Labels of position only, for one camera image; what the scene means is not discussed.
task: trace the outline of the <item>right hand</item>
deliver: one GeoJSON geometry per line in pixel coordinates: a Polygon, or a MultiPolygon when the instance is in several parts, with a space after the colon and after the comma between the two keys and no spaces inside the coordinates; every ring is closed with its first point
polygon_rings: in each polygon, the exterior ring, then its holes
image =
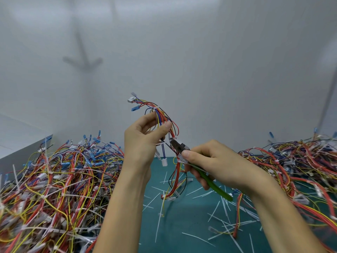
{"type": "MultiPolygon", "coordinates": [[[[212,179],[245,193],[252,189],[258,178],[266,177],[265,171],[217,140],[196,146],[191,151],[184,150],[182,156],[206,170],[212,179]]],[[[209,189],[206,180],[193,167],[185,164],[185,170],[190,171],[205,190],[209,189]]]]}

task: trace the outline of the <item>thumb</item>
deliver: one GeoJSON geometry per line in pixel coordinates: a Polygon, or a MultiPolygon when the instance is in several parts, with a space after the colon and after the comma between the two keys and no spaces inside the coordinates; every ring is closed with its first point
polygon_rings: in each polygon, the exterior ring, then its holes
{"type": "Polygon", "coordinates": [[[210,157],[206,157],[200,153],[189,151],[189,150],[184,150],[181,154],[190,163],[198,165],[204,169],[209,166],[210,161],[211,161],[210,157]]]}
{"type": "Polygon", "coordinates": [[[170,131],[171,128],[172,123],[170,121],[167,121],[158,129],[154,130],[151,134],[149,134],[149,136],[152,138],[153,142],[157,143],[161,138],[166,136],[166,134],[170,131]]]}

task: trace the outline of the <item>pliers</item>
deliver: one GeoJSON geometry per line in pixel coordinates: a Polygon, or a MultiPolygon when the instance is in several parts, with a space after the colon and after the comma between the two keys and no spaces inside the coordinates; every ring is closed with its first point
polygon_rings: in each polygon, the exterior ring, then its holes
{"type": "Polygon", "coordinates": [[[187,160],[185,160],[183,158],[183,156],[181,155],[181,153],[184,151],[184,150],[190,150],[190,148],[179,142],[177,139],[175,138],[171,138],[170,139],[170,144],[171,144],[171,147],[174,148],[176,150],[176,152],[178,153],[178,158],[181,160],[181,162],[183,163],[186,163],[186,164],[189,164],[191,165],[192,167],[194,167],[200,174],[200,176],[206,180],[207,184],[210,186],[210,188],[212,188],[214,191],[216,191],[220,196],[222,196],[223,198],[225,198],[226,200],[228,201],[233,201],[233,197],[230,196],[228,193],[224,192],[220,187],[218,187],[209,177],[208,175],[206,174],[206,171],[197,166],[197,165],[194,165],[194,164],[191,164],[189,163],[187,160]]]}

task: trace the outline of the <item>green pliers handle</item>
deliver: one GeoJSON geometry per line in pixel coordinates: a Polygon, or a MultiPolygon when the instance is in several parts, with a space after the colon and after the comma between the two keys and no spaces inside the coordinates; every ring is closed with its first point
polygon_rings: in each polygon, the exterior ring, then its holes
{"type": "Polygon", "coordinates": [[[199,166],[196,166],[194,164],[190,164],[192,167],[195,167],[196,170],[199,172],[200,176],[206,180],[207,184],[210,186],[210,188],[212,188],[218,195],[222,196],[224,199],[228,200],[228,201],[233,201],[233,197],[230,196],[228,193],[224,192],[220,187],[218,187],[213,181],[212,179],[210,179],[206,173],[204,171],[201,170],[201,168],[199,166]]]}

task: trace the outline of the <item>forearm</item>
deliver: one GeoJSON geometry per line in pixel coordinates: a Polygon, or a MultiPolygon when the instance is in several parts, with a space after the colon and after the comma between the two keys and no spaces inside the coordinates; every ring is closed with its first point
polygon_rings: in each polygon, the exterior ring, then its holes
{"type": "MultiPolygon", "coordinates": [[[[133,167],[123,166],[130,172],[133,167]]],[[[141,175],[121,172],[110,199],[94,253],[138,251],[145,191],[141,175]]]]}
{"type": "Polygon", "coordinates": [[[254,184],[248,195],[274,253],[326,252],[276,181],[261,173],[254,184]]]}

